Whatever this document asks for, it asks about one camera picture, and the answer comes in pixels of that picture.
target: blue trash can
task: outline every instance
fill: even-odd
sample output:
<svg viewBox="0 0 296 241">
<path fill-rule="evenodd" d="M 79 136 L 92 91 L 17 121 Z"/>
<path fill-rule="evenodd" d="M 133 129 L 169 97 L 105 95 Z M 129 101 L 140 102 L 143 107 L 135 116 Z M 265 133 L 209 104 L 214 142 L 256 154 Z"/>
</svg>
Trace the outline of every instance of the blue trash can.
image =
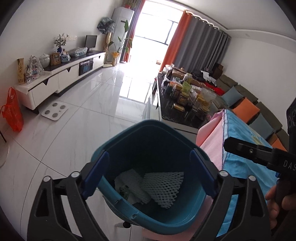
<svg viewBox="0 0 296 241">
<path fill-rule="evenodd" d="M 205 192 L 189 161 L 190 151 L 198 148 L 173 128 L 156 120 L 145 120 L 119 133 L 93 154 L 96 161 L 101 150 L 110 155 L 107 172 L 98 188 L 110 209 L 121 219 L 164 235 L 177 234 L 194 222 L 205 199 Z M 198 148 L 206 160 L 207 154 Z M 149 172 L 184 172 L 184 180 L 171 208 L 156 203 L 136 208 L 114 189 L 114 179 L 135 169 L 142 177 Z"/>
</svg>

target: bolt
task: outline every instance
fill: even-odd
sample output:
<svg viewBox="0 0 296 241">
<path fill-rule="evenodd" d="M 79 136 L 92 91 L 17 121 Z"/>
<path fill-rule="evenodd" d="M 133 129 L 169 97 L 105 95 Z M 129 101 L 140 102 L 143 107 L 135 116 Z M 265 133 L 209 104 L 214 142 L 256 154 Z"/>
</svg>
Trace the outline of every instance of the bolt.
<svg viewBox="0 0 296 241">
<path fill-rule="evenodd" d="M 46 177 L 43 178 L 43 181 L 44 181 L 44 182 L 48 182 L 50 179 L 51 179 L 50 176 L 46 176 Z"/>
<path fill-rule="evenodd" d="M 80 175 L 80 172 L 72 172 L 71 173 L 71 177 L 79 177 L 79 175 Z"/>
<path fill-rule="evenodd" d="M 249 179 L 250 179 L 252 182 L 256 181 L 256 177 L 253 176 L 253 175 L 250 175 L 250 176 L 249 176 Z"/>
<path fill-rule="evenodd" d="M 222 177 L 227 177 L 227 176 L 228 176 L 228 172 L 227 172 L 227 171 L 220 171 L 219 174 L 220 174 Z"/>
</svg>

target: potted plant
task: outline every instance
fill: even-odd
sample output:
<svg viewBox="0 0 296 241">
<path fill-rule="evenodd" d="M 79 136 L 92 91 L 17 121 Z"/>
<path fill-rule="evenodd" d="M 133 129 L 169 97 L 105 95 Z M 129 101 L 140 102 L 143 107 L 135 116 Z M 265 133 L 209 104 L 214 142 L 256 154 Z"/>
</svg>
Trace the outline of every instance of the potted plant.
<svg viewBox="0 0 296 241">
<path fill-rule="evenodd" d="M 68 36 L 69 36 L 68 34 L 67 34 L 67 36 L 65 36 L 64 34 L 62 34 L 62 36 L 61 36 L 59 34 L 59 37 L 57 37 L 57 39 L 55 40 L 54 44 L 56 45 L 56 47 L 58 47 L 57 51 L 59 53 L 61 53 L 63 51 L 62 46 L 66 46 Z"/>
<path fill-rule="evenodd" d="M 133 39 L 132 38 L 124 38 L 124 35 L 126 34 L 126 32 L 128 31 L 129 29 L 129 25 L 128 25 L 128 21 L 126 20 L 125 23 L 124 23 L 124 34 L 122 36 L 122 38 L 120 38 L 119 36 L 118 37 L 118 40 L 119 40 L 119 44 L 118 44 L 118 47 L 116 48 L 116 45 L 113 41 L 111 41 L 109 43 L 109 47 L 114 44 L 114 47 L 115 47 L 115 52 L 111 52 L 111 55 L 113 57 L 113 60 L 112 60 L 112 65 L 115 66 L 116 65 L 116 60 L 118 58 L 118 56 L 120 55 L 122 49 L 123 49 L 123 46 L 124 46 L 124 42 L 125 40 L 128 39 L 129 41 L 129 45 L 130 47 L 132 48 L 132 41 Z M 124 47 L 125 48 L 125 51 L 128 53 L 129 52 L 129 48 L 128 47 Z"/>
<path fill-rule="evenodd" d="M 125 0 L 124 1 L 124 7 L 128 9 L 133 9 L 136 7 L 138 0 Z"/>
</svg>

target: pink cloth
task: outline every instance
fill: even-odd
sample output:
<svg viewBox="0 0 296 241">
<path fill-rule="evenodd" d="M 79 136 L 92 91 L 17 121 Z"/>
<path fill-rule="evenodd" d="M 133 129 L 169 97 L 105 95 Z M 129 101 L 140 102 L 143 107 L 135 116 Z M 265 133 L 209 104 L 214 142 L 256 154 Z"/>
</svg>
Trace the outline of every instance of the pink cloth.
<svg viewBox="0 0 296 241">
<path fill-rule="evenodd" d="M 198 130 L 196 145 L 204 150 L 215 166 L 222 169 L 223 153 L 223 112 L 216 113 L 210 122 Z M 191 227 L 182 233 L 174 235 L 162 235 L 143 229 L 143 237 L 158 241 L 189 241 L 197 231 L 212 205 L 212 198 L 206 196 L 198 216 Z"/>
</svg>

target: human hand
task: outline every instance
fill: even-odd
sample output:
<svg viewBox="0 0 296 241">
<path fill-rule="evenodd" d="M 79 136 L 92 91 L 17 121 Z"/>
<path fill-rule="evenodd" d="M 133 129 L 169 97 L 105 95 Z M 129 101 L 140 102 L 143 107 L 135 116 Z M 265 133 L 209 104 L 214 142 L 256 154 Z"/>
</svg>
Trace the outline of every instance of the human hand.
<svg viewBox="0 0 296 241">
<path fill-rule="evenodd" d="M 276 218 L 279 215 L 280 207 L 275 201 L 276 185 L 273 186 L 265 195 L 267 200 L 267 209 L 269 212 L 270 229 L 273 229 L 276 224 Z M 281 206 L 285 210 L 296 210 L 296 194 L 287 195 L 284 197 Z"/>
</svg>

